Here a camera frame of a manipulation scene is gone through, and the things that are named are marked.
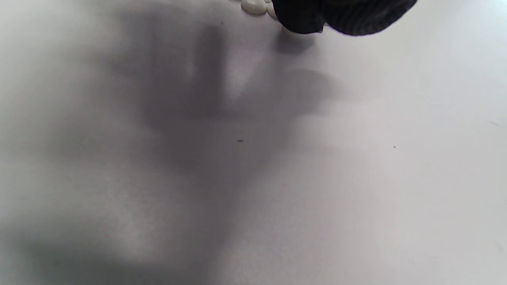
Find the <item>person's left hand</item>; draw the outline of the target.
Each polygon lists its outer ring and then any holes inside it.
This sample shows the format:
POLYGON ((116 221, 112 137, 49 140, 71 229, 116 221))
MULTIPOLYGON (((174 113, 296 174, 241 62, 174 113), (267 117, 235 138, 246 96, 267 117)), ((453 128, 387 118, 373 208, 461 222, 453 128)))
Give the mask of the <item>person's left hand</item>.
POLYGON ((274 0, 283 27, 295 34, 317 34, 328 24, 348 36, 379 33, 398 21, 416 0, 274 0))

